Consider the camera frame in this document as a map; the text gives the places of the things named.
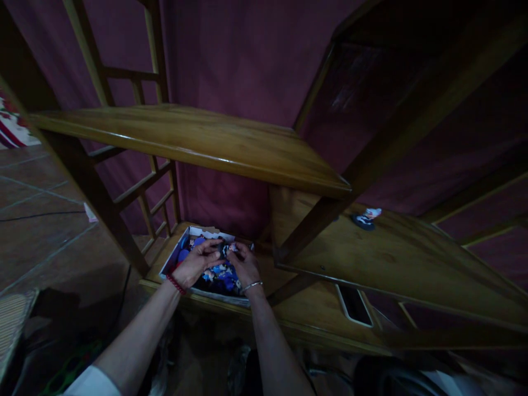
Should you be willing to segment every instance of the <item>shelf board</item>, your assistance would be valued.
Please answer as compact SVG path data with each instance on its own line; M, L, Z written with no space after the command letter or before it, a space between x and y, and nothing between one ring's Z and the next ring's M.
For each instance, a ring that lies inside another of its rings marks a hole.
M281 246L319 198L277 186L269 187L269 195L273 242ZM349 215L365 208L352 204L292 262L277 267L515 330L528 329L526 294L485 263L412 216L384 211L375 220L376 230L364 231Z
M343 198L350 185L293 130L175 104L31 115L37 127Z
M167 239L146 276L146 280L150 281L150 284L159 285L163 281L158 275L161 268L170 257L172 250L186 228L195 225L182 222L177 226L173 236ZM258 258L266 295L274 292L295 276L294 273L274 267L269 249L261 248L256 244L255 254ZM223 311L246 317L251 316L251 311L248 308L226 304L194 294L188 294L186 298ZM315 339L324 339L321 342L325 345L333 343L339 348L346 347L349 350L363 350L371 354L390 354L383 346L379 327L368 328L350 322L345 318L336 287L331 283L318 282L276 305L273 307L273 311L279 324L286 331L297 332L298 337L302 335L307 337L309 335L310 339L314 339L314 337Z

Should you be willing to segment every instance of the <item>tiled floor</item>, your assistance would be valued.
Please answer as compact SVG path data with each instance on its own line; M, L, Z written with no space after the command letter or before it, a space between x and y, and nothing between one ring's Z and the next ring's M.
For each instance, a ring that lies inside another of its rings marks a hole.
M0 183L0 295L52 287L86 306L121 290L127 261L42 146L0 152Z

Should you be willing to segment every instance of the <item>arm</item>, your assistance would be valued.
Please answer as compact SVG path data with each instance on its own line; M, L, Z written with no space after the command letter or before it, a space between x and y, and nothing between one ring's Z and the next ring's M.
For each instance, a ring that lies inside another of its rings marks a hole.
M218 239L210 239L197 246L173 272L174 279L182 288L191 287L205 269L224 262L218 259L220 253L212 247L219 242ZM93 364L112 380L122 395L137 393L179 300L180 293L174 285L168 280L163 282L131 323Z
M228 259L235 266L242 287L260 280L255 255L244 244L236 244L241 258L229 252ZM264 395L313 395L310 382L275 319L261 285L246 291L253 314L253 327L258 348L258 360Z

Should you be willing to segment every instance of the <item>maroon wall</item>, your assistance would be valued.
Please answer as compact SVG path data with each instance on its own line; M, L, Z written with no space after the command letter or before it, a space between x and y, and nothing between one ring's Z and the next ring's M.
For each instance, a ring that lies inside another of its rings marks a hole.
M62 1L5 3L61 106L99 106ZM162 0L171 101L291 126L332 31L360 3ZM103 63L150 71L142 6L134 0L85 0L85 4ZM350 47L330 71L302 136L342 171L433 61L413 53ZM526 70L528 51L524 50L360 201L419 215L523 155L528 124ZM133 104L130 82L113 80L111 87L118 105ZM145 89L147 101L154 103L152 85ZM86 147L96 146L86 143ZM136 152L123 153L98 170L114 197L149 171L146 156ZM185 220L252 238L267 224L266 183L188 164L178 165L178 177ZM168 180L163 179L148 192L150 203L167 189ZM441 227L464 237L526 212L527 192L526 182L513 186ZM146 232L137 204L123 216L134 233ZM528 287L525 242L526 233L517 230L474 250Z

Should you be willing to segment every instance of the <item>cardboard box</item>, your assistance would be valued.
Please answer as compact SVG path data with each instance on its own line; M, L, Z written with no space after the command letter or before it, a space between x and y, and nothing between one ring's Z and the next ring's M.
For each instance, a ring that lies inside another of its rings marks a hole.
M226 242L232 243L235 240L237 242L242 243L248 243L247 241L240 240L238 238L235 238L235 236L222 233L220 230L214 228L214 227L187 227L181 238L178 240L178 243L176 244L174 250L170 254L170 257L163 265L163 268L159 272L159 276L162 279L167 279L167 271L169 271L170 268L175 267L176 260L178 259L178 255L180 254L180 251L187 245L187 242L189 241L190 237L199 237L200 235L203 235L206 239L217 239L218 237L222 237ZM250 249L255 250L255 245L253 243L250 244ZM197 287L191 287L188 291L188 293L195 293L198 295L202 295L205 297L209 297L211 299L215 299L218 301L223 301L224 303L238 305L242 307L249 307L249 300L244 297L235 297L235 296L227 296L223 294L213 293L210 291L206 291L203 289L199 289Z

